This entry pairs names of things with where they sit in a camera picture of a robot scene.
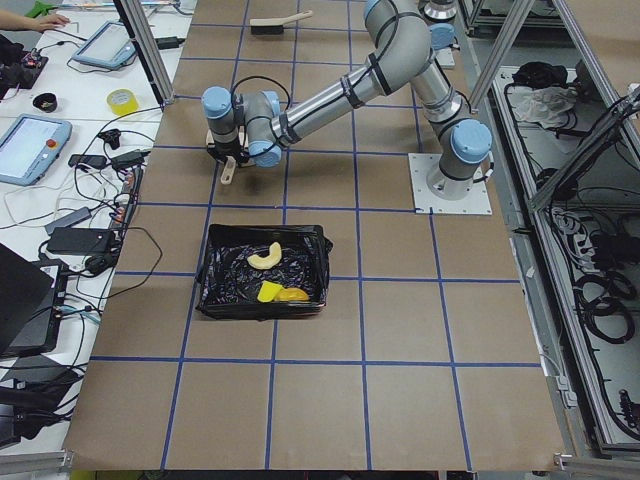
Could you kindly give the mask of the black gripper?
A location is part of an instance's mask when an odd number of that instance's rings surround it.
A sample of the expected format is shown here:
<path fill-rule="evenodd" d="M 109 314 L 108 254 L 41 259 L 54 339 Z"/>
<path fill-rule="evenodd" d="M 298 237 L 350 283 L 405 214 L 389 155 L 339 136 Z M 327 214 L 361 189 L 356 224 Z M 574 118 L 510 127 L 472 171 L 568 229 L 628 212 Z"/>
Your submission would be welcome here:
<path fill-rule="evenodd" d="M 238 165 L 245 166 L 250 161 L 248 151 L 240 143 L 208 143 L 207 153 L 221 164 L 234 159 Z"/>

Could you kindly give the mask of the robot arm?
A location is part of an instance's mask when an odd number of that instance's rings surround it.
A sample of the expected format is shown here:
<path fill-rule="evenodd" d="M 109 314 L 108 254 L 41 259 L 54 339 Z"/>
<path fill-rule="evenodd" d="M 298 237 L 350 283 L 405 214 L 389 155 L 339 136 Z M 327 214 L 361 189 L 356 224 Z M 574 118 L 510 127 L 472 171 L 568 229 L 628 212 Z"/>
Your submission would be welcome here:
<path fill-rule="evenodd" d="M 489 155 L 492 134 L 472 117 L 464 95 L 437 63 L 430 26 L 411 1 L 369 1 L 364 23 L 376 48 L 364 64 L 292 108 L 282 109 L 273 91 L 238 94 L 221 86 L 208 88 L 201 101 L 218 157 L 273 167 L 283 149 L 409 85 L 442 149 L 427 175 L 429 190 L 450 201 L 466 197 Z"/>

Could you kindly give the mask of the person hand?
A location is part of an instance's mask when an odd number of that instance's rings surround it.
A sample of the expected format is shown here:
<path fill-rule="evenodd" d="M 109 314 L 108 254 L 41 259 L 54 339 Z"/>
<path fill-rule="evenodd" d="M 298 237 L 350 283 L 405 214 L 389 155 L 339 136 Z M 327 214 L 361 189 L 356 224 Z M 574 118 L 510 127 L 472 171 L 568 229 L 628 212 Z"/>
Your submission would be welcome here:
<path fill-rule="evenodd" d="M 70 23 L 70 19 L 64 15 L 52 13 L 37 18 L 28 18 L 30 29 L 36 32 L 44 32 L 62 28 Z"/>

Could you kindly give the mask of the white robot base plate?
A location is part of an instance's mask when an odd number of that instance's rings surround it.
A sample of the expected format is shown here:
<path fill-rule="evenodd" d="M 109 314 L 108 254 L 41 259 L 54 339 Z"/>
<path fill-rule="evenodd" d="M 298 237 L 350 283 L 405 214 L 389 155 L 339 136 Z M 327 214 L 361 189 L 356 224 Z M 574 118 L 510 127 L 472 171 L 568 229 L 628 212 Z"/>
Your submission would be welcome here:
<path fill-rule="evenodd" d="M 414 210 L 419 214 L 490 216 L 484 172 L 478 167 L 472 180 L 451 181 L 438 173 L 440 154 L 409 153 Z"/>

